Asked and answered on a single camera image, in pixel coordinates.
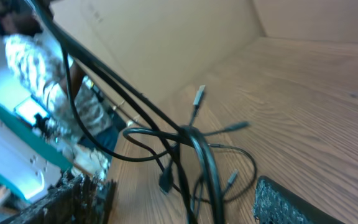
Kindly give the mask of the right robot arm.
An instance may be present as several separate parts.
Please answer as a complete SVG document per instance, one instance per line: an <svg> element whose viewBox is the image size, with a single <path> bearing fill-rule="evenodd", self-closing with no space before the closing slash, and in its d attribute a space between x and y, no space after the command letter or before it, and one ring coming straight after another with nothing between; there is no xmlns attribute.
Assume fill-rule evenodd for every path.
<svg viewBox="0 0 358 224"><path fill-rule="evenodd" d="M205 185L209 191L207 203L211 205L215 223L224 223L226 191L219 184L219 174L208 144L198 129L182 127L178 134L145 128L132 128L124 132L126 139L132 133L146 134L176 143L171 147L175 157L180 156L180 145L195 149L203 173L194 191ZM44 140L40 139L21 121L0 105L0 183L26 200L46 196L48 188L55 185L63 171L78 170L90 176L99 176L104 164L87 148L76 148L73 159L66 158ZM266 176L253 176L245 187L247 192L255 185L255 219L261 223L338 223L338 220L319 210L293 192Z"/></svg>

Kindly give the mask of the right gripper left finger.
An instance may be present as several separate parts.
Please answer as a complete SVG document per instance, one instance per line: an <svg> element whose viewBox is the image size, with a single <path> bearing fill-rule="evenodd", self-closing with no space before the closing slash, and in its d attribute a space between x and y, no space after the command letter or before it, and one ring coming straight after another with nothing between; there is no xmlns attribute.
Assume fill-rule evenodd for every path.
<svg viewBox="0 0 358 224"><path fill-rule="evenodd" d="M79 175L2 224L107 224L116 187Z"/></svg>

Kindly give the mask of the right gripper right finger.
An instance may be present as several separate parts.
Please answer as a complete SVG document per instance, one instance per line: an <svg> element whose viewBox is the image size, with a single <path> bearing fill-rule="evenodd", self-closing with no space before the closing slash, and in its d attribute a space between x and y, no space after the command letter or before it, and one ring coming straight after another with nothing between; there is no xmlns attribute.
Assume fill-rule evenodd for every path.
<svg viewBox="0 0 358 224"><path fill-rule="evenodd" d="M343 224L269 177L258 178L254 218L268 224Z"/></svg>

